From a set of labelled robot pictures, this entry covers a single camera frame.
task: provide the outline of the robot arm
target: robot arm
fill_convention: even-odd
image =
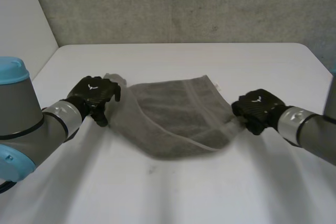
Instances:
[[[236,116],[242,116],[250,132],[259,135],[273,127],[291,145],[336,165],[336,78],[329,90],[324,114],[318,115],[285,104],[265,90],[256,90],[239,97],[232,104]]]
[[[0,193],[42,164],[72,139],[87,115],[103,127],[105,103],[120,100],[117,83],[83,78],[64,100],[41,110],[22,60],[0,57]]]

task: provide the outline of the gray wall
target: gray wall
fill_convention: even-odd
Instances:
[[[39,0],[59,46],[298,42],[332,68],[336,0]]]

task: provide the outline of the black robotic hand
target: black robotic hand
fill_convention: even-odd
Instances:
[[[275,95],[264,89],[248,92],[234,102],[232,110],[235,116],[245,119],[246,128],[254,135],[260,135],[267,127],[277,130],[277,117],[289,107]]]
[[[105,104],[114,96],[115,101],[120,101],[121,88],[116,82],[101,77],[86,76],[70,91],[66,101],[77,103],[81,107],[83,118],[91,115],[95,122],[107,126],[108,121],[104,115]]]

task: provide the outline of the white table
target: white table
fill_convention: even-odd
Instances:
[[[128,84],[207,74],[232,103],[264,88],[322,113],[331,74],[300,44],[80,45],[34,80],[42,107],[84,76]],[[164,162],[86,119],[74,140],[0,195],[0,223],[335,223],[336,167],[274,130],[245,132],[213,156]]]

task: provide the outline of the light blue cap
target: light blue cap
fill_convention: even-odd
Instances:
[[[22,152],[0,144],[0,178],[18,182],[35,171],[34,162]]]
[[[24,62],[16,57],[0,57],[0,85],[17,83],[29,78]]]

